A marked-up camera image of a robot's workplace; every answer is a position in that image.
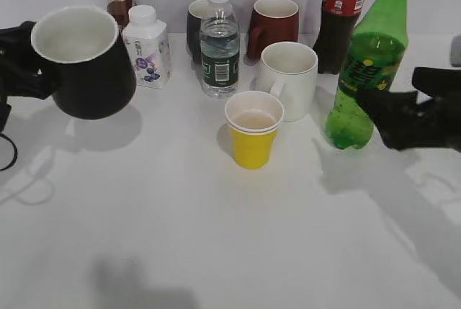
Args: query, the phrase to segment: cup rim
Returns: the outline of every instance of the cup rim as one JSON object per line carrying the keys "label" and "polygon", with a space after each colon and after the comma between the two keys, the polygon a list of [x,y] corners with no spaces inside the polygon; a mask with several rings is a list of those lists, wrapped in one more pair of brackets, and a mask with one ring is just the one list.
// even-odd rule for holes
{"label": "cup rim", "polygon": [[194,14],[194,12],[191,10],[191,8],[194,6],[194,4],[201,4],[201,3],[205,3],[205,2],[208,2],[208,0],[195,0],[195,1],[192,1],[189,6],[187,7],[187,11],[195,18],[198,18],[198,19],[202,19],[203,17],[200,17],[200,16],[197,16],[196,14]]}
{"label": "cup rim", "polygon": [[283,1],[287,1],[287,2],[291,3],[292,5],[294,5],[295,8],[296,8],[296,11],[291,13],[291,14],[285,15],[285,16],[278,16],[278,17],[270,16],[270,15],[264,14],[263,12],[259,11],[258,8],[256,7],[256,5],[258,3],[260,3],[260,2],[262,2],[262,1],[264,1],[264,0],[255,1],[254,4],[253,4],[253,10],[255,12],[257,12],[258,14],[260,14],[261,16],[268,17],[270,19],[286,19],[288,17],[296,15],[300,11],[300,7],[294,1],[292,1],[292,0],[283,0]]}
{"label": "cup rim", "polygon": [[[287,73],[287,72],[284,72],[284,71],[280,71],[280,70],[277,70],[275,68],[272,68],[265,60],[264,58],[264,53],[267,52],[268,50],[270,50],[271,48],[274,48],[274,47],[277,47],[277,46],[280,46],[280,45],[283,45],[283,44],[294,44],[295,46],[298,46],[298,47],[301,47],[301,48],[305,48],[305,49],[308,49],[310,53],[312,53],[314,55],[314,58],[315,58],[315,61],[314,61],[314,64],[307,70],[304,70],[304,71],[299,71],[299,72],[296,72],[296,73]],[[318,66],[318,56],[317,56],[317,53],[315,53],[315,51],[310,48],[309,46],[305,45],[305,44],[302,44],[301,42],[296,42],[296,41],[280,41],[280,42],[274,42],[273,44],[271,45],[268,45],[265,47],[265,49],[262,50],[261,52],[261,63],[264,64],[264,66],[266,66],[269,70],[271,71],[274,71],[276,73],[280,73],[282,75],[302,75],[304,73],[309,73],[311,72],[312,70],[314,70],[317,66]]]}
{"label": "cup rim", "polygon": [[[36,43],[37,42],[37,32],[39,32],[42,25],[44,23],[46,23],[49,19],[51,19],[52,17],[54,17],[54,16],[56,16],[58,14],[68,12],[69,10],[78,10],[78,9],[80,9],[80,10],[91,10],[93,12],[99,13],[99,14],[103,15],[104,17],[106,17],[112,23],[112,26],[114,27],[114,36],[113,36],[110,44],[107,47],[105,47],[103,50],[99,51],[97,54],[95,54],[95,55],[93,55],[91,57],[83,58],[83,59],[79,59],[79,60],[74,60],[74,61],[57,60],[56,58],[51,58],[50,56],[44,54],[41,50],[39,50],[37,48],[37,43]],[[103,10],[102,8],[100,8],[98,6],[66,6],[64,8],[61,8],[61,9],[58,9],[58,10],[55,10],[55,11],[47,13],[40,21],[38,21],[34,25],[34,27],[32,28],[32,32],[30,33],[30,42],[32,44],[32,48],[34,49],[34,51],[38,55],[43,57],[44,59],[49,60],[50,62],[59,63],[59,64],[77,64],[77,63],[89,62],[89,61],[94,60],[95,58],[98,58],[101,55],[104,55],[107,51],[109,51],[112,48],[112,46],[114,46],[115,42],[118,39],[118,36],[119,36],[119,28],[118,28],[117,21],[115,21],[115,18],[111,14],[109,14],[108,12]]]}
{"label": "cup rim", "polygon": [[[229,117],[229,114],[228,114],[228,107],[229,107],[229,104],[230,102],[235,99],[236,97],[239,97],[241,95],[247,95],[247,94],[258,94],[258,95],[266,95],[266,96],[269,96],[271,97],[272,99],[275,99],[275,101],[280,105],[280,107],[282,108],[282,115],[280,116],[279,120],[276,121],[273,125],[271,125],[270,127],[265,127],[265,128],[262,128],[262,129],[251,129],[249,127],[241,127],[240,125],[234,123],[232,121],[232,119]],[[227,123],[235,130],[237,130],[238,132],[240,133],[243,133],[243,134],[247,134],[247,135],[266,135],[266,134],[270,134],[272,133],[273,131],[275,131],[276,129],[278,129],[280,127],[280,125],[282,124],[283,122],[283,119],[285,118],[285,108],[283,107],[283,104],[282,102],[274,97],[273,95],[269,94],[269,93],[266,93],[265,91],[242,91],[241,93],[237,93],[235,94],[234,96],[232,96],[228,102],[225,103],[225,106],[224,106],[224,115],[225,115],[225,120],[227,121]]]}

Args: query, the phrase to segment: white mug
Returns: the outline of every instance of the white mug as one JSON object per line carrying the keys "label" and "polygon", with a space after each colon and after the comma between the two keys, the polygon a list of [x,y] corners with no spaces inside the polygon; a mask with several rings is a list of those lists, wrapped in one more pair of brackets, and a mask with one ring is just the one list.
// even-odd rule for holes
{"label": "white mug", "polygon": [[312,105],[317,67],[318,57],[312,48],[298,42],[276,42],[262,51],[255,89],[279,98],[285,122],[300,120]]}

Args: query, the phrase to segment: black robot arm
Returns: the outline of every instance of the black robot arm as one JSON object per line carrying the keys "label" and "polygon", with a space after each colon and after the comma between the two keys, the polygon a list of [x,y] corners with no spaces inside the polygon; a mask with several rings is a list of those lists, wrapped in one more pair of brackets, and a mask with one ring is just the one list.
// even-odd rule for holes
{"label": "black robot arm", "polygon": [[415,68],[413,86],[431,99],[417,103],[417,91],[377,89],[357,95],[389,148],[453,148],[461,151],[461,71]]}

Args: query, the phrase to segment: cola bottle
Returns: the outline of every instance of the cola bottle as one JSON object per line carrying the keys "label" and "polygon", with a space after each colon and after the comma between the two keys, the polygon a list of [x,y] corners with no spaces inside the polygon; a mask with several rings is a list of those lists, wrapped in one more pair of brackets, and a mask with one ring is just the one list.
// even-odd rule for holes
{"label": "cola bottle", "polygon": [[321,28],[313,47],[318,72],[337,74],[346,57],[364,0],[323,0]]}

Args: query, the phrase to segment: dark red mug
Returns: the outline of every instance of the dark red mug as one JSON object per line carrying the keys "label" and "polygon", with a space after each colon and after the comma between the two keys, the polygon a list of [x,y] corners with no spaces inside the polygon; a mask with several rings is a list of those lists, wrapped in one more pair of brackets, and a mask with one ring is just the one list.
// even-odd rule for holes
{"label": "dark red mug", "polygon": [[258,0],[251,15],[246,56],[261,58],[265,47],[280,41],[297,41],[300,15],[292,0]]}

